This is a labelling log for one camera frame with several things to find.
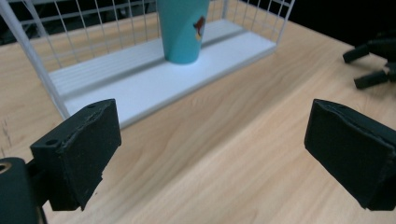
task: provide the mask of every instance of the teal cup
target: teal cup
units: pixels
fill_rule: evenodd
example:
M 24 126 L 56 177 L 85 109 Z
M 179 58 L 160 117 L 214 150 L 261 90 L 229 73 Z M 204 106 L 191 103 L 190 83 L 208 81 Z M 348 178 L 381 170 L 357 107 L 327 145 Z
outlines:
M 163 53 L 171 63 L 198 59 L 209 0 L 157 0 Z

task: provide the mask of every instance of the wooden table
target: wooden table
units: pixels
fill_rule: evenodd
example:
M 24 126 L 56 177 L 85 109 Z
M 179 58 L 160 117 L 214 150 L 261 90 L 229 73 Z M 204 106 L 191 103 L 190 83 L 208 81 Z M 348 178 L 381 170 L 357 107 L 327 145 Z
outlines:
M 396 85 L 358 91 L 381 69 L 374 56 L 344 64 L 351 47 L 289 22 L 276 52 L 122 130 L 86 210 L 49 223 L 395 223 L 370 212 L 305 150 L 314 98 L 396 129 Z M 17 44 L 0 48 L 0 157 L 62 122 Z

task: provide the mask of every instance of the white wire basket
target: white wire basket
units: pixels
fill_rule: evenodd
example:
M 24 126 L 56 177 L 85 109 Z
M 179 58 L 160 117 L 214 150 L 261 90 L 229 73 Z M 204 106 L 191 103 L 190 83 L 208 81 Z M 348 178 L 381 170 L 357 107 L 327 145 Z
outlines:
M 125 127 L 276 49 L 294 0 L 211 0 L 197 62 L 163 57 L 155 0 L 0 0 L 64 119 L 115 98 Z

